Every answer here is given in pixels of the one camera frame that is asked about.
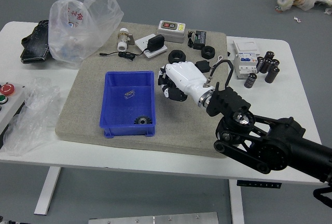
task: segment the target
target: robotic arm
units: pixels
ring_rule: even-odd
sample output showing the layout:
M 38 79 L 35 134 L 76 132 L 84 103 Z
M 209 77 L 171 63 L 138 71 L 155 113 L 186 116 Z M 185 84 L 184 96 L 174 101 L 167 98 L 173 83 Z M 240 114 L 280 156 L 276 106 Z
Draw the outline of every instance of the robotic arm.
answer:
M 228 63 L 231 71 L 225 89 L 219 91 L 219 82 L 216 88 L 209 83 L 214 70 L 223 62 Z M 290 166 L 327 182 L 330 187 L 315 190 L 314 196 L 332 207 L 332 200 L 321 195 L 332 192 L 332 149 L 303 138 L 306 130 L 293 117 L 275 120 L 253 115 L 249 111 L 251 105 L 227 86 L 232 72 L 232 63 L 221 60 L 206 79 L 193 63 L 179 62 L 160 69 L 158 84 L 172 100 L 184 101 L 191 95 L 199 107 L 206 108 L 209 116 L 223 115 L 216 129 L 218 140 L 214 143 L 218 152 L 264 174 Z M 255 123 L 267 124 L 269 132 Z

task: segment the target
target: black capacitor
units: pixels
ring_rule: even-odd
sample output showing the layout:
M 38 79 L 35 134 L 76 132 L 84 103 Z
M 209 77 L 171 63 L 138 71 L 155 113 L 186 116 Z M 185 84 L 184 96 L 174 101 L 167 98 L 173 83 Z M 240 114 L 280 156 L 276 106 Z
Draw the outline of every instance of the black capacitor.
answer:
M 274 57 L 274 52 L 268 51 L 268 52 L 266 52 L 266 54 L 264 56 L 264 60 L 267 60 L 267 59 L 271 59 L 272 60 L 273 57 Z
M 266 73 L 270 70 L 272 64 L 273 64 L 273 62 L 272 62 L 271 59 L 266 59 L 266 60 L 264 60 L 263 65 L 261 66 L 261 68 L 260 68 L 259 71 L 260 71 L 262 74 L 266 74 Z
M 265 77 L 265 81 L 267 83 L 272 83 L 279 72 L 280 69 L 278 67 L 273 67 L 272 69 L 270 69 L 268 75 Z
M 257 57 L 257 65 L 256 65 L 256 69 L 257 72 L 259 73 L 261 66 L 263 65 L 264 62 L 264 58 L 263 57 Z
M 277 60 L 277 59 L 272 59 L 272 62 L 273 62 L 272 67 L 278 67 L 280 64 L 279 60 Z
M 244 86 L 246 88 L 252 88 L 253 87 L 253 84 L 255 83 L 257 79 L 257 75 L 254 74 L 254 73 L 250 73 L 247 77 L 247 80 L 245 80 L 245 83 L 244 83 Z

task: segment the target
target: green button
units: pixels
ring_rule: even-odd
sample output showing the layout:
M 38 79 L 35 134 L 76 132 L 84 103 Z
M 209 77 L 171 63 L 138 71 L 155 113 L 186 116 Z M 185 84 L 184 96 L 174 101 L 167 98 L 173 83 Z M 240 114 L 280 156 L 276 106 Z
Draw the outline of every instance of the green button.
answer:
M 0 94 L 0 104 L 5 104 L 8 98 L 2 94 Z

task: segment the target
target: black cable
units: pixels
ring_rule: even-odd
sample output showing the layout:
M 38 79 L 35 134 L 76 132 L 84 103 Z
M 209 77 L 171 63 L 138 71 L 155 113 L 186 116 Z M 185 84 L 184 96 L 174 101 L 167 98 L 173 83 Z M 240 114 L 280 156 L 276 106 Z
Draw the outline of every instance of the black cable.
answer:
M 332 192 L 332 187 L 328 187 L 328 188 L 323 188 L 323 189 L 315 189 L 313 191 L 313 196 L 321 201 L 322 203 L 324 203 L 326 206 L 328 207 L 332 207 L 332 199 L 330 199 L 329 197 L 325 197 L 322 194 L 324 193 L 331 193 Z
M 191 37 L 192 37 L 192 34 L 193 33 L 195 33 L 194 31 L 188 31 L 188 46 L 190 47 L 190 48 L 192 48 L 193 47 L 193 41 L 192 41 L 192 39 L 191 39 Z
M 210 73 L 210 77 L 212 77 L 214 71 L 216 70 L 216 68 L 224 63 L 224 62 L 227 62 L 228 63 L 228 66 L 230 67 L 230 72 L 228 74 L 228 77 L 227 77 L 227 80 L 226 80 L 226 83 L 225 83 L 225 88 L 228 86 L 228 83 L 230 81 L 230 79 L 232 78 L 232 74 L 233 74 L 233 70 L 234 70 L 234 66 L 232 64 L 232 62 L 230 60 L 220 60 L 218 63 L 216 63 L 213 67 L 212 67 L 212 70 L 211 70 L 211 73 Z
M 137 56 L 142 55 L 144 53 L 144 51 L 146 51 L 146 50 L 147 50 L 147 48 L 145 50 L 143 50 L 142 53 L 140 53 L 140 54 L 135 54 L 135 53 L 132 53 L 132 52 L 127 52 L 127 51 L 126 52 L 116 51 L 116 52 L 112 52 L 112 53 L 99 53 L 99 55 L 102 56 L 102 57 L 105 57 L 107 55 L 112 55 L 112 54 L 118 53 L 118 55 L 120 57 L 133 61 L 134 58 L 136 57 L 136 55 Z

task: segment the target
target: black gear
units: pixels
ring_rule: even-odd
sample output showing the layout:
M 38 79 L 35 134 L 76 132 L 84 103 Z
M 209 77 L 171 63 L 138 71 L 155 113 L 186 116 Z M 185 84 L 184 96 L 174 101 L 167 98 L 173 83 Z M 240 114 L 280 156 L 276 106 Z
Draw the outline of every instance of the black gear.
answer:
M 152 120 L 148 116 L 142 115 L 135 119 L 134 124 L 152 124 Z

